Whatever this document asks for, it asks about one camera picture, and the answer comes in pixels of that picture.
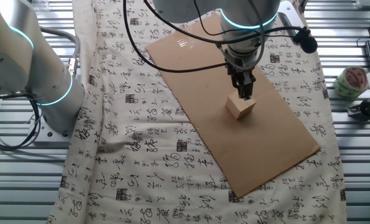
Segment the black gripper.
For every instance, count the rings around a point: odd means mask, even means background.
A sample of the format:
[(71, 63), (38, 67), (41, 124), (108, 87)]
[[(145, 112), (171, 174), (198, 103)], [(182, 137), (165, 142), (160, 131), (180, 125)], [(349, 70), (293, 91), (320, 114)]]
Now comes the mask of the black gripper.
[(259, 49), (245, 54), (238, 54), (230, 47), (225, 50), (228, 75), (231, 75), (232, 86), (238, 91), (239, 98), (250, 100), (256, 78), (252, 74), (258, 63)]

